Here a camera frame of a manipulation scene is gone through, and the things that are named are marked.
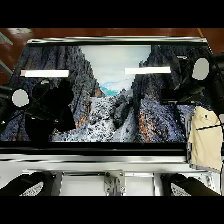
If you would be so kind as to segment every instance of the sky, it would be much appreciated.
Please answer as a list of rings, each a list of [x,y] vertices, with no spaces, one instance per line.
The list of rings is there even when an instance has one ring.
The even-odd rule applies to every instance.
[[[135,75],[125,75],[125,68],[138,68],[139,62],[146,61],[151,52],[149,45],[97,45],[81,46],[81,49],[100,85],[108,81],[134,79]]]

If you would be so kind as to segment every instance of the screen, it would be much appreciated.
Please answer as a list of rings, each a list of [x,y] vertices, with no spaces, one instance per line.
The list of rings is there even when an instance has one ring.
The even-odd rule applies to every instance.
[[[204,90],[192,105],[163,105],[161,89],[178,88],[192,60],[205,54],[201,48],[208,49],[26,46],[9,86],[26,90],[32,103],[4,121],[0,140],[184,143],[186,114],[196,105],[212,110],[209,95]],[[24,70],[39,70],[40,77],[25,76]],[[55,71],[55,77],[43,70]],[[57,76],[61,70],[68,77]]]

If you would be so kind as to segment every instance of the printed landscape image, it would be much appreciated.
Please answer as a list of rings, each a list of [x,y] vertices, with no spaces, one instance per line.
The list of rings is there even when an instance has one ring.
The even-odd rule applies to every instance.
[[[74,98],[69,105],[76,129],[54,130],[53,142],[186,142],[184,118],[195,105],[211,109],[206,92],[195,105],[161,105],[162,88],[177,87],[200,48],[152,46],[25,47],[11,86],[31,94],[41,78],[20,77],[21,70],[69,70]],[[170,74],[126,75],[125,68],[170,66]],[[51,78],[52,87],[62,78]],[[1,141],[30,141],[23,115],[9,122]]]

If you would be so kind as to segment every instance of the cloth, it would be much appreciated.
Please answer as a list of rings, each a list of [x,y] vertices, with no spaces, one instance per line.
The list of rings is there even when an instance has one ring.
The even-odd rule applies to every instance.
[[[188,142],[191,143],[191,163],[198,168],[221,171],[222,127],[197,130],[219,124],[220,121],[213,111],[195,107]]]

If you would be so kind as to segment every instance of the metal bracket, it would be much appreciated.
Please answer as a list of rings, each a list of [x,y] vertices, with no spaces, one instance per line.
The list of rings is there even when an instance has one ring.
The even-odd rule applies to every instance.
[[[124,196],[126,194],[124,171],[123,170],[105,171],[104,187],[107,196]]]

